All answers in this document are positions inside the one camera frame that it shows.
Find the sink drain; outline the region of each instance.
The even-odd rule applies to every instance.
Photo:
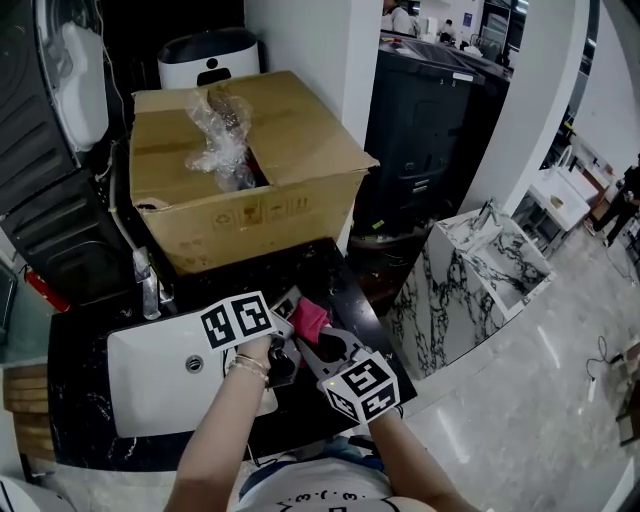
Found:
[[[191,356],[187,359],[185,365],[189,373],[198,373],[204,366],[204,361],[200,356]]]

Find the plastic bag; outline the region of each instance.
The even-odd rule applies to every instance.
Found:
[[[251,128],[251,106],[237,96],[193,91],[187,100],[187,115],[207,138],[207,148],[187,158],[189,169],[213,172],[225,192],[255,187],[246,163],[247,133]]]

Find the pink cloth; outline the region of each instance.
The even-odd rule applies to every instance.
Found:
[[[317,344],[320,329],[329,325],[329,315],[320,306],[302,297],[298,307],[289,317],[296,333],[305,340]]]

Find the human hand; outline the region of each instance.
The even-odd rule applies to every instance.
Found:
[[[255,340],[248,341],[238,346],[237,353],[250,357],[254,361],[260,363],[265,368],[270,368],[269,363],[269,347],[271,347],[271,336],[262,336]]]

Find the wooden plank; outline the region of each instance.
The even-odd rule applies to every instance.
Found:
[[[21,366],[20,368],[7,368],[4,370],[5,380],[33,379],[47,377],[47,365]]]
[[[51,439],[51,430],[49,427],[27,427],[24,425],[15,425],[16,436],[24,437],[44,437]]]
[[[5,390],[9,389],[47,389],[46,377],[5,380]]]
[[[31,447],[53,451],[53,441],[51,438],[16,435],[16,440],[18,441],[18,449],[22,446],[24,448]]]
[[[7,389],[5,400],[47,400],[47,389]]]
[[[21,443],[20,440],[18,440],[18,452],[36,459],[49,460],[52,462],[55,462],[56,460],[56,456],[53,453],[53,450],[47,450],[44,448],[39,448],[37,446],[24,444]]]
[[[49,428],[49,416],[47,414],[18,413],[13,415],[13,424],[22,427]]]
[[[5,400],[5,409],[10,412],[31,412],[47,414],[49,402],[28,400]]]

